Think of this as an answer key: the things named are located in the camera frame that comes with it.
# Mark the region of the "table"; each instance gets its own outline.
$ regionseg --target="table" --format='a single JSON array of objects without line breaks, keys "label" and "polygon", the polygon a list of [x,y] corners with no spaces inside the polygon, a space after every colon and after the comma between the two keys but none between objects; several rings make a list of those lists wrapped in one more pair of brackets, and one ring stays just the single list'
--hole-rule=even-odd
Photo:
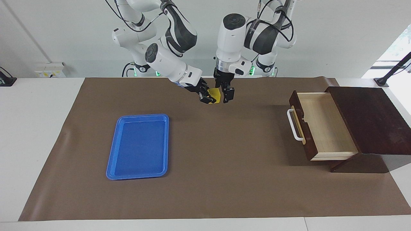
[{"label": "table", "polygon": [[[73,105],[84,78],[19,79],[0,88],[0,230],[408,230],[411,215],[377,217],[290,217],[242,219],[81,220],[17,222],[38,175]],[[376,87],[371,79],[337,79],[341,86]],[[411,126],[411,115],[384,89]],[[411,164],[391,172],[411,204]]]}]

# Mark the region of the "white wall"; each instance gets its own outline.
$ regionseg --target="white wall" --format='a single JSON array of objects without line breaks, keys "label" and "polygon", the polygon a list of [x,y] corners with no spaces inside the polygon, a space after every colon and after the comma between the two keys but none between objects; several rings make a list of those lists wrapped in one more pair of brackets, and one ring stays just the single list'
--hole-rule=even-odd
[{"label": "white wall", "polygon": [[[10,72],[32,76],[4,60],[23,60],[26,70],[47,58],[33,42],[21,41],[27,35],[22,35],[24,30],[2,2],[15,12],[51,61],[66,63],[70,77],[119,76],[124,64],[131,61],[128,51],[111,40],[111,31],[123,24],[103,0],[0,0],[0,65]],[[174,2],[199,35],[197,46],[185,53],[183,60],[201,68],[204,75],[212,75],[222,18],[234,12],[255,17],[258,0]],[[279,76],[360,78],[411,23],[408,5],[408,0],[298,1],[293,17],[298,40],[293,48],[279,51]],[[157,13],[145,15],[152,19]],[[158,18],[156,25],[163,33],[168,26],[166,17]],[[9,50],[6,58],[3,47]],[[245,52],[246,58],[254,56]]]}]

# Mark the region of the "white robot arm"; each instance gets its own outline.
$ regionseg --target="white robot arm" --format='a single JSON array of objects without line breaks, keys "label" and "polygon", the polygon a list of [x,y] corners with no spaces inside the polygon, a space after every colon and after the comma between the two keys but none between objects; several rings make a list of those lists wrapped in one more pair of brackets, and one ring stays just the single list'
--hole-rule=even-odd
[{"label": "white robot arm", "polygon": [[[140,71],[152,67],[178,86],[196,92],[201,102],[216,102],[208,93],[207,83],[201,78],[202,71],[178,59],[196,45],[197,32],[171,0],[117,0],[116,3],[122,18],[129,21],[131,30],[116,29],[113,39],[132,53]],[[149,29],[151,22],[147,23],[141,12],[158,8],[168,17],[170,26],[164,36],[147,48],[139,42],[153,38],[155,28]]]},{"label": "white robot arm", "polygon": [[[217,63],[214,70],[216,87],[222,88],[224,103],[234,98],[231,81],[234,75],[248,74],[252,63],[241,56],[242,47],[257,52],[260,57],[255,61],[256,73],[268,76],[272,73],[277,56],[276,46],[289,48],[295,43],[291,14],[296,0],[263,0],[274,11],[272,22],[258,18],[251,19],[240,14],[229,14],[224,17],[218,34]],[[284,32],[291,31],[286,38]]]}]

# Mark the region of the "wall socket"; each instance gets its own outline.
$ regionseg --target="wall socket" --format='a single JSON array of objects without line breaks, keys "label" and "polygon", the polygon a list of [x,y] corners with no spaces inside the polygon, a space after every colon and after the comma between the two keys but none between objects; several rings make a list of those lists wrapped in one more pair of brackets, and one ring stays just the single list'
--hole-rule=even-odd
[{"label": "wall socket", "polygon": [[64,63],[37,63],[35,73],[38,78],[66,78]]}]

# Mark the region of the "brown mat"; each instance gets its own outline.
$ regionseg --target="brown mat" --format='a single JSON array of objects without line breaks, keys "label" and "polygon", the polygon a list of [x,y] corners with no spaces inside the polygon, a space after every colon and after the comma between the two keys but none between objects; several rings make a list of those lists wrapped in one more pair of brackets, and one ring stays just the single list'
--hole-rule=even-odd
[{"label": "brown mat", "polygon": [[[236,79],[233,101],[205,105],[167,79],[86,79],[19,220],[411,214],[389,173],[330,173],[305,159],[288,99],[329,85]],[[107,179],[117,119],[150,113],[170,117],[168,172]]]}]

